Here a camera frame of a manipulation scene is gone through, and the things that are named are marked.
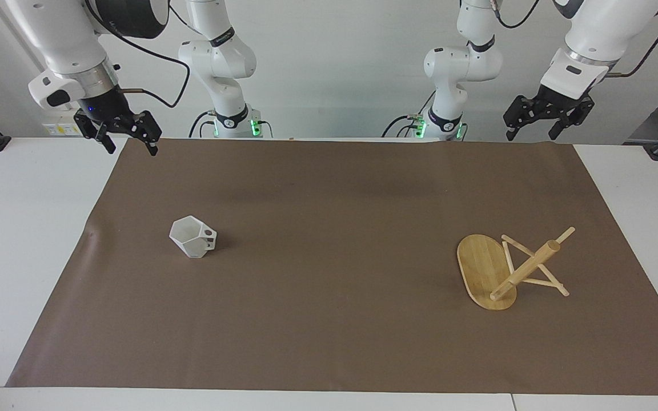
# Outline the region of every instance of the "wooden stand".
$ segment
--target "wooden stand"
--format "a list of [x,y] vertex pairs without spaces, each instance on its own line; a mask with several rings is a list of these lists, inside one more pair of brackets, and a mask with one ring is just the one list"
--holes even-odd
[[[468,295],[476,304],[489,310],[511,307],[517,299],[516,287],[520,283],[554,287],[563,296],[569,296],[570,293],[563,284],[545,267],[545,262],[560,250],[560,244],[573,232],[574,227],[570,227],[558,239],[543,244],[537,252],[532,252],[509,236],[501,237],[501,245],[496,240],[480,234],[465,237],[456,254]],[[529,256],[519,268],[514,268],[509,255],[509,244]],[[537,269],[540,269],[549,281],[528,279]]]

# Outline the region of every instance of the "hexagonal cup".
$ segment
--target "hexagonal cup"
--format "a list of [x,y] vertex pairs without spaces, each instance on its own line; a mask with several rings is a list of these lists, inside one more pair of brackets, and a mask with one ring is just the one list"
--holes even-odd
[[215,249],[217,231],[194,216],[186,216],[172,224],[169,238],[187,257],[202,258],[209,250]]

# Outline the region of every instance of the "power socket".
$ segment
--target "power socket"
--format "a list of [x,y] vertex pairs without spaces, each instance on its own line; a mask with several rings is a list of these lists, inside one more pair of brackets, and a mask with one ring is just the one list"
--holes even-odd
[[65,130],[61,130],[61,128],[58,127],[57,124],[47,123],[47,124],[43,124],[42,127],[44,127],[45,130],[47,130],[47,133],[49,135],[65,135]]
[[65,135],[76,135],[76,136],[83,135],[81,133],[81,129],[78,128],[78,125],[76,125],[75,123],[59,123],[58,128],[60,128],[60,130],[62,130],[62,132],[65,133]]

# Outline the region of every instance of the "green indicator light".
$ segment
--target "green indicator light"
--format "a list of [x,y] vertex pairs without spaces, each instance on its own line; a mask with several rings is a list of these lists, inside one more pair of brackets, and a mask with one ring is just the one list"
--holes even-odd
[[250,120],[250,125],[253,126],[253,135],[258,137],[260,135],[260,125],[256,120]]
[[466,132],[468,130],[468,124],[466,123],[461,123],[459,125],[459,130],[456,132],[456,140],[464,140],[464,137],[466,137]]
[[423,138],[424,135],[426,135],[426,128],[428,125],[426,124],[425,120],[420,120],[420,128],[415,130],[415,137],[416,138]]

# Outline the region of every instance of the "brown paper sheet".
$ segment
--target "brown paper sheet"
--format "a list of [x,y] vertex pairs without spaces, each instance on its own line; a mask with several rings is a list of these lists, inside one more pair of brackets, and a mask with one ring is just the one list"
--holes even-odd
[[[658,296],[572,146],[160,148],[126,145],[7,386],[658,395]],[[201,260],[168,237],[190,214]],[[570,297],[468,297],[463,237],[569,226]]]

